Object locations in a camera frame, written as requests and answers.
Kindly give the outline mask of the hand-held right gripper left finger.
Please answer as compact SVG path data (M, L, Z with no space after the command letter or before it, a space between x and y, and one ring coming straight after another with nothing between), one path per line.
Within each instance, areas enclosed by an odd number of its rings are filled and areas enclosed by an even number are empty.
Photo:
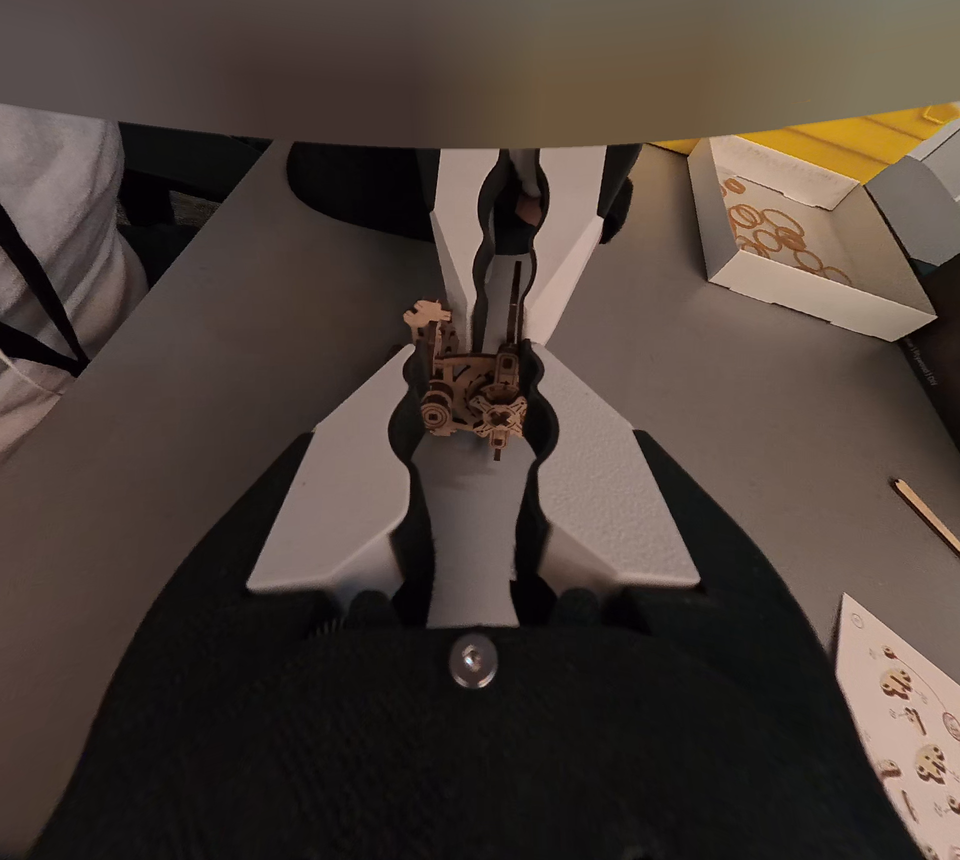
M343 608L406 589L426 619L435 549L413 457L426 429L426 359L402 347L318 423L248 577L253 593L321 590Z

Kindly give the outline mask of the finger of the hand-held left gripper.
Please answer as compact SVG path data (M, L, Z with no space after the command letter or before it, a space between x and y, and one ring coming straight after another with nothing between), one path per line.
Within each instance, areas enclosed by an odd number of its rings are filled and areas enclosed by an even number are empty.
M599 243L605 159L606 146L539 151L548 203L534 234L535 273L524 296L523 335L532 343L548 342Z
M438 261L452 324L463 349L473 346L478 290L474 262L484 243L479 218L482 185L494 170L493 148L442 149L434 206L430 212Z

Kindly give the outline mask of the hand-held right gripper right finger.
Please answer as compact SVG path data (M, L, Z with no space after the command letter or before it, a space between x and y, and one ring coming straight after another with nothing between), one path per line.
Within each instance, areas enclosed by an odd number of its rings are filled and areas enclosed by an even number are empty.
M534 458L515 527L511 601L546 623L569 590L690 590L700 574L630 421L542 345L524 341L520 388Z

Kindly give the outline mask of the wooden gear model assembly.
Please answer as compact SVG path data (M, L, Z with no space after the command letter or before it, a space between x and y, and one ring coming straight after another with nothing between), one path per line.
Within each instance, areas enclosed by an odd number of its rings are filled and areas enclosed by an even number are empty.
M523 437L527 399L521 389L520 345L500 344L495 353L460 351L449 309L420 299L403 314L412 340L424 343L428 386L420 400L425 430L436 437L458 431L486 441L499 462L514 438Z

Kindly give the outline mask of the black model kit box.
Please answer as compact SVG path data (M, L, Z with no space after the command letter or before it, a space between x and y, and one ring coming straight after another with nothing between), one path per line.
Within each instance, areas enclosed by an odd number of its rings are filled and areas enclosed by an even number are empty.
M959 446L959 256L920 279L936 317L899 341L919 385Z

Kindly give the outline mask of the yellow plastic bin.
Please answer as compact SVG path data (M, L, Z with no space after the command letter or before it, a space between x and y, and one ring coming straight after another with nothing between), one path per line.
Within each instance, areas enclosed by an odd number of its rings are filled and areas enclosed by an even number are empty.
M724 168L744 167L751 179L793 172L797 162L868 182L958 119L958 101L715 138Z

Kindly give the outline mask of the white cardboard box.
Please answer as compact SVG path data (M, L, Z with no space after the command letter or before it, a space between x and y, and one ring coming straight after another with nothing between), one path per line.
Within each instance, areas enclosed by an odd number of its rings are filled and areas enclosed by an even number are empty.
M687 159L708 281L895 342L935 320L882 213L856 180L797 162L757 178L718 166L715 138Z

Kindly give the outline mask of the black chair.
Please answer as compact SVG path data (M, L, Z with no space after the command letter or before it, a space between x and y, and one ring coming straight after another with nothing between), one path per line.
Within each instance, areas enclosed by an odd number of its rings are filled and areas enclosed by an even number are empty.
M149 288L194 238L177 222L171 194L220 205L271 144L269 139L120 122L124 172L119 230L140 260Z

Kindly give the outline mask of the grey box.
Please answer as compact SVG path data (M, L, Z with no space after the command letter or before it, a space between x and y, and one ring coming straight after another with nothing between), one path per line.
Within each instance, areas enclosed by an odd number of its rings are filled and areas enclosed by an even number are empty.
M959 122L867 183L867 191L911 258L939 267L959 253Z

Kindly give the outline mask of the thin wooden stick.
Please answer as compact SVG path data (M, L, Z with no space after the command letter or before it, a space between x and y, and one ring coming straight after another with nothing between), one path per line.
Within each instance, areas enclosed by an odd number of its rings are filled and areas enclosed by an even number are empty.
M959 557L960 543L958 536L921 496L905 480L900 478L891 479L890 487L926 526Z

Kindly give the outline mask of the assembly instruction sheet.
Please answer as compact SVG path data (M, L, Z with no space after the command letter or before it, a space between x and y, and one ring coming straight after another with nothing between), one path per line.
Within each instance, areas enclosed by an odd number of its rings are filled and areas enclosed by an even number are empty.
M892 806L926 858L959 857L959 686L844 594L835 672Z

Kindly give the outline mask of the person's white shirt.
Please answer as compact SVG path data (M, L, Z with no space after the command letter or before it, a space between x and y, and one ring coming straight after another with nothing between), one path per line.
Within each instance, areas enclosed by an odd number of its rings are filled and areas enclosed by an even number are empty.
M147 293L117 223L123 170L116 122L2 104L2 460Z

